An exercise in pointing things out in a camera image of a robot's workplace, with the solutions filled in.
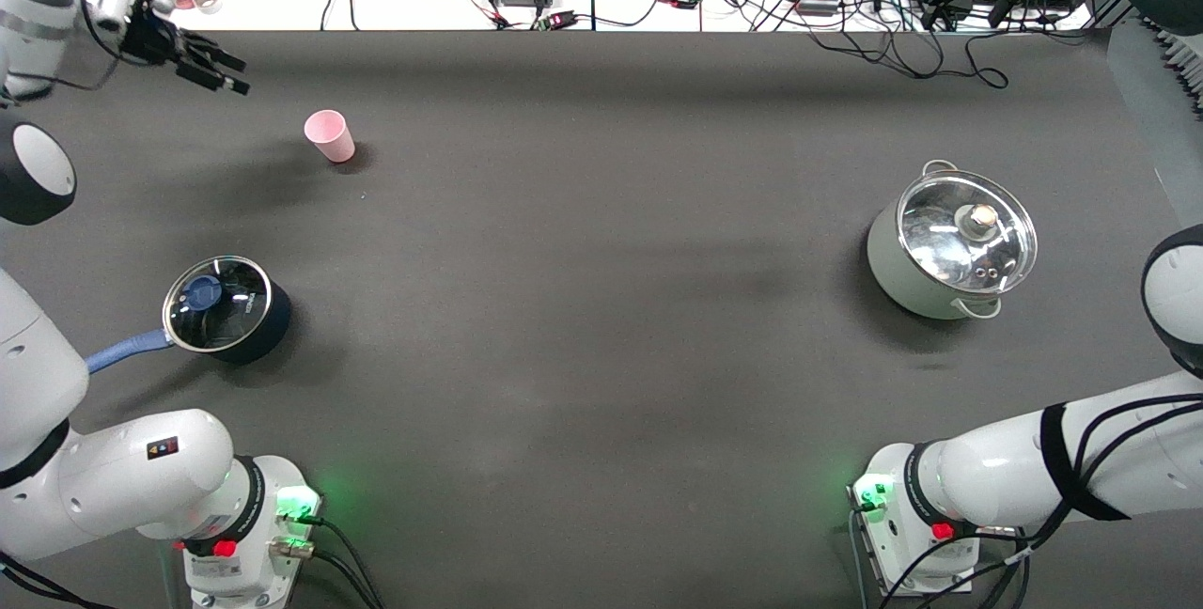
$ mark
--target white pot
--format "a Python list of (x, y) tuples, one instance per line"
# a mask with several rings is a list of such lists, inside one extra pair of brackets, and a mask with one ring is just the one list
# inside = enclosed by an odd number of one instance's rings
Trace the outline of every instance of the white pot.
[(900, 306), (937, 320), (995, 318), (1036, 261), (1036, 231), (1001, 185), (932, 160), (869, 229), (869, 266)]

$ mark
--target pot lid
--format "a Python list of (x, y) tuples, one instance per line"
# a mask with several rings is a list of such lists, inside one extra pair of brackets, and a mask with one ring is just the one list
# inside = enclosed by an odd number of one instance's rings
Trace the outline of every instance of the pot lid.
[(162, 325), (180, 347), (214, 353), (254, 332), (271, 303), (271, 282), (259, 265), (241, 256), (218, 256), (192, 266), (172, 284), (162, 306)]
[(1036, 262), (1036, 229), (1015, 196), (960, 170), (929, 172), (897, 208), (899, 240), (934, 280), (964, 292), (997, 295)]

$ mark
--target blue handle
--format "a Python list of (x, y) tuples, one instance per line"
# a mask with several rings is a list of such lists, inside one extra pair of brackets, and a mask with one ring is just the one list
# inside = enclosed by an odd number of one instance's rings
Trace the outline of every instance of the blue handle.
[(173, 345), (176, 343), (167, 336), (167, 331), (159, 327), (158, 330), (150, 330), (149, 332), (135, 335), (123, 342), (114, 343), (100, 353), (89, 355), (84, 361), (88, 363), (88, 373), (95, 374), (108, 365), (115, 365), (131, 355), (162, 350)]

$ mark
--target cup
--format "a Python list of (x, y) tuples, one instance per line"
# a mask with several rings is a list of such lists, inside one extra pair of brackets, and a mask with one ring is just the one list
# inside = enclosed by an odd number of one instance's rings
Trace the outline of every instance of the cup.
[(355, 155), (355, 141), (346, 129), (346, 119), (337, 111), (327, 108), (310, 116), (304, 122), (304, 138), (331, 162), (346, 162)]

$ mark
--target saucepan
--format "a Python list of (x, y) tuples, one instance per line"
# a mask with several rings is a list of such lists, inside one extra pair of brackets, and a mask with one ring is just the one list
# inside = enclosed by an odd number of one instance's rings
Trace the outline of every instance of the saucepan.
[(152, 350), (178, 345), (232, 365), (271, 353), (288, 332), (292, 303), (267, 272), (243, 256), (206, 259), (184, 272), (162, 303), (162, 327), (87, 359), (95, 373)]
[(1036, 264), (1036, 229), (996, 182), (932, 160), (877, 215), (867, 247), (873, 277), (902, 308), (985, 320)]

